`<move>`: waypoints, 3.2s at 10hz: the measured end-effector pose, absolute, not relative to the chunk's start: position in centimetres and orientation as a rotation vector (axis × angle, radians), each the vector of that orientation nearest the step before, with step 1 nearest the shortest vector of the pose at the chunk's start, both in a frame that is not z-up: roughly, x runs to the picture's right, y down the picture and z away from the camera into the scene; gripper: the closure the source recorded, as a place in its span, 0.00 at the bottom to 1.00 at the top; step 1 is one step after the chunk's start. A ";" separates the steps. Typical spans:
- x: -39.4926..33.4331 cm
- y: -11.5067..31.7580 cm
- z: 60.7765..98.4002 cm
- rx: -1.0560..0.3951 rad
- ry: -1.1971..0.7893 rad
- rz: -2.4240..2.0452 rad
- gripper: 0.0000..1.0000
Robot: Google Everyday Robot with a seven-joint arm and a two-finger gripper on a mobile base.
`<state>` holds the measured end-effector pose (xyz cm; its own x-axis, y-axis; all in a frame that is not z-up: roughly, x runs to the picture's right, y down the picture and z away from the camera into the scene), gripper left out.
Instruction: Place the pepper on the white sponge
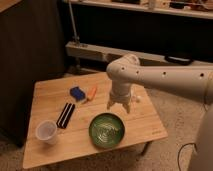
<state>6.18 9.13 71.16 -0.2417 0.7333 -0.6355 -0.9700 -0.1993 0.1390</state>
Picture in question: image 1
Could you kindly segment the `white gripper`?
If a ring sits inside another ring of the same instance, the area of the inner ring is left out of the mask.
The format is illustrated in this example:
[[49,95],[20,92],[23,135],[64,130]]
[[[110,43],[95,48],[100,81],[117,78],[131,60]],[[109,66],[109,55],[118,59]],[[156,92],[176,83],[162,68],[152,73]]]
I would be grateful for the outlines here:
[[109,101],[107,103],[107,110],[110,110],[115,103],[120,103],[123,104],[124,109],[129,114],[131,111],[131,104],[129,103],[130,98],[131,84],[113,81],[109,94]]

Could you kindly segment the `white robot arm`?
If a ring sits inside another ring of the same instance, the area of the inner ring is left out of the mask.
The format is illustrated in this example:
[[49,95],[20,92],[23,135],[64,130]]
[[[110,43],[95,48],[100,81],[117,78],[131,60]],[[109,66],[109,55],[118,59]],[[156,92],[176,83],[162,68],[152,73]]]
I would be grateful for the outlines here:
[[141,66],[133,54],[112,61],[106,69],[112,80],[107,108],[120,103],[130,112],[133,84],[195,99],[209,108],[197,134],[188,171],[213,171],[213,65],[210,66]]

